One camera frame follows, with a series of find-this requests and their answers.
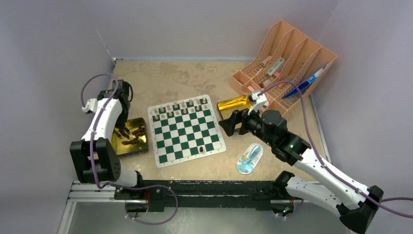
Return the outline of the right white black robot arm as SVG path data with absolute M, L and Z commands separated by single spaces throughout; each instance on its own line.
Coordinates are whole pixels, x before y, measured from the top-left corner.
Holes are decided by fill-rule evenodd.
M 384 192 L 378 186 L 367 187 L 334 167 L 328 161 L 318 158 L 315 149 L 300 136 L 287 129 L 287 121 L 279 111 L 269 110 L 260 114 L 235 110 L 219 125 L 227 136 L 232 136 L 237 124 L 239 134 L 251 133 L 266 143 L 271 152 L 285 162 L 316 179 L 311 184 L 293 173 L 283 171 L 276 178 L 274 194 L 279 198 L 288 195 L 308 200 L 334 215 L 341 223 L 357 234 L 366 233 Z

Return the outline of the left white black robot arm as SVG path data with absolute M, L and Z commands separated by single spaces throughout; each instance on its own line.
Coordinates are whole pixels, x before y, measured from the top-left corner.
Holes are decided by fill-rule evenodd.
M 126 187 L 132 199 L 140 199 L 145 194 L 145 186 L 139 182 L 140 174 L 121 166 L 111 143 L 113 131 L 126 126 L 132 97 L 130 84 L 119 80 L 113 81 L 111 89 L 89 99 L 82 111 L 93 113 L 94 117 L 81 140 L 71 143 L 70 154 L 81 183 L 110 182 Z

